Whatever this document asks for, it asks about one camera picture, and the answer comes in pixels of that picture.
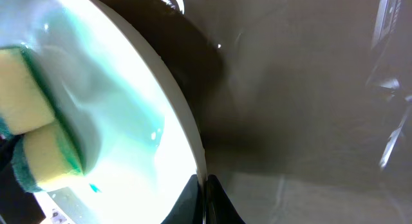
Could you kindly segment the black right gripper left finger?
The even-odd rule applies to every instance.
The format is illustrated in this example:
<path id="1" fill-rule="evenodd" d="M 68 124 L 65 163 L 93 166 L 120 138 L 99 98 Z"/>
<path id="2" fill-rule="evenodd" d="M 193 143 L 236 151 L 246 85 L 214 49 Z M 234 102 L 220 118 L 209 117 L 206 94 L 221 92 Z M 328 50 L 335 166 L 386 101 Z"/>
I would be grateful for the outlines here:
<path id="1" fill-rule="evenodd" d="M 198 177 L 192 175 L 162 224 L 202 224 L 203 194 Z"/>

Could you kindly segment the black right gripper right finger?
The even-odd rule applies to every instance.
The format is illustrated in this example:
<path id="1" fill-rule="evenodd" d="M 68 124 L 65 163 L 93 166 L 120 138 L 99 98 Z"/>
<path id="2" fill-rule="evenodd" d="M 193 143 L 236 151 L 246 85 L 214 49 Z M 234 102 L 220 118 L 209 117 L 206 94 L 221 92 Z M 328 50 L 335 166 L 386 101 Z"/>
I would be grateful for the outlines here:
<path id="1" fill-rule="evenodd" d="M 215 175 L 208 175 L 205 192 L 206 224 L 245 224 Z"/>

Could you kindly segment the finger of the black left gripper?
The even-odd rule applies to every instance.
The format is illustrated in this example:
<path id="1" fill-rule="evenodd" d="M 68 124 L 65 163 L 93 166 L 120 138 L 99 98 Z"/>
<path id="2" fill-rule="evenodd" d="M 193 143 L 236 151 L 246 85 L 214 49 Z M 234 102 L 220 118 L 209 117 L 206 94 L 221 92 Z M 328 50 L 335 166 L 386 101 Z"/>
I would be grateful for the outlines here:
<path id="1" fill-rule="evenodd" d="M 24 192 L 12 170 L 13 151 L 21 136 L 1 141 L 1 223 L 41 223 L 45 214 L 34 195 Z"/>

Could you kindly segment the green and yellow sponge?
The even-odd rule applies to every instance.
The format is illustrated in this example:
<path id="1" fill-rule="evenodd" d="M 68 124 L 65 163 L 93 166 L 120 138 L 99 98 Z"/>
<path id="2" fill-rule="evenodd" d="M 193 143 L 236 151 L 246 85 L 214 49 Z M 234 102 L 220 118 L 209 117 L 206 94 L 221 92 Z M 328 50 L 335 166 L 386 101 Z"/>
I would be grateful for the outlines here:
<path id="1" fill-rule="evenodd" d="M 84 178 L 75 142 L 57 116 L 26 50 L 1 49 L 1 136 L 14 140 L 10 164 L 26 192 L 50 192 Z"/>

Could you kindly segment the white plate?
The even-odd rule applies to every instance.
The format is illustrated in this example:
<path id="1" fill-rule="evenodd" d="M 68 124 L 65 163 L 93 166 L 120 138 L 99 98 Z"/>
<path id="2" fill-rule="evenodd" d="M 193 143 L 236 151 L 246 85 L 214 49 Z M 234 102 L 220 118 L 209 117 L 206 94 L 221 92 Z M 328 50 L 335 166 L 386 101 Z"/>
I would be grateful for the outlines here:
<path id="1" fill-rule="evenodd" d="M 84 172 L 78 184 L 27 192 L 41 223 L 162 223 L 192 175 L 203 193 L 193 115 L 123 17 L 98 0 L 1 0 L 1 49 L 14 47 L 27 51 Z"/>

